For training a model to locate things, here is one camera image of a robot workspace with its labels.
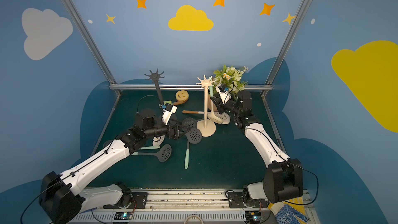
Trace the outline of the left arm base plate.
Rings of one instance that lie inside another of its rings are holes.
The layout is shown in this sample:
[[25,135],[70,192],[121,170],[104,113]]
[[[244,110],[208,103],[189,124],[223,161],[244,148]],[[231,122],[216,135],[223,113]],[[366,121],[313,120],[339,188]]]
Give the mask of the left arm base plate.
[[104,209],[144,209],[148,198],[147,192],[132,192],[123,194],[116,204],[104,205]]

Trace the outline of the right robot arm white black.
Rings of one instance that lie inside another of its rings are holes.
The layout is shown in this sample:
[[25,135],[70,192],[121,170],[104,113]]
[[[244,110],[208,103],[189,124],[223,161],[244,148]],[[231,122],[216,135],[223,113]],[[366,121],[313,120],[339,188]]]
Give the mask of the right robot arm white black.
[[219,113],[227,112],[235,125],[242,130],[260,154],[266,166],[263,181],[244,187],[246,204],[255,200],[278,203],[303,195],[303,168],[298,159],[291,159],[267,134],[260,120],[252,113],[252,96],[249,91],[240,91],[236,100],[227,92],[212,96],[211,101]]

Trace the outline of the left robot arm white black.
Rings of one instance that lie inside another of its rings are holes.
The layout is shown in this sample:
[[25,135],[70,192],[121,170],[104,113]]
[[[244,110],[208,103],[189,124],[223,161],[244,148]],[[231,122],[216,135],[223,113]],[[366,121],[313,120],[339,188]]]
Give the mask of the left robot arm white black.
[[137,152],[149,138],[166,136],[178,140],[196,127],[194,121],[173,120],[172,112],[161,112],[160,118],[152,109],[136,113],[134,124],[101,151],[61,174],[50,172],[42,179],[38,203],[54,224],[71,221],[86,202],[80,196],[85,187],[114,164]]

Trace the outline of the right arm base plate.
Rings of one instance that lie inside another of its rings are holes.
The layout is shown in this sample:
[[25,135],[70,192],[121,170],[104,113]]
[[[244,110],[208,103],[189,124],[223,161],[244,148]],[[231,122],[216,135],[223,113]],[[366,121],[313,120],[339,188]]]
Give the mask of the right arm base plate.
[[248,193],[227,191],[229,208],[266,208],[269,202],[265,199],[252,199]]

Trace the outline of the cream utensil rack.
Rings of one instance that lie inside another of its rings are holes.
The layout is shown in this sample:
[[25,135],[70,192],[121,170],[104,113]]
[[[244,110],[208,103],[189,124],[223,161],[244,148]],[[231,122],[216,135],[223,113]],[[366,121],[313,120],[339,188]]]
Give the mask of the cream utensil rack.
[[208,95],[209,87],[212,86],[212,81],[205,75],[203,79],[200,79],[197,85],[200,85],[204,89],[204,119],[197,122],[197,129],[201,132],[202,137],[210,137],[216,131],[216,124],[208,119]]

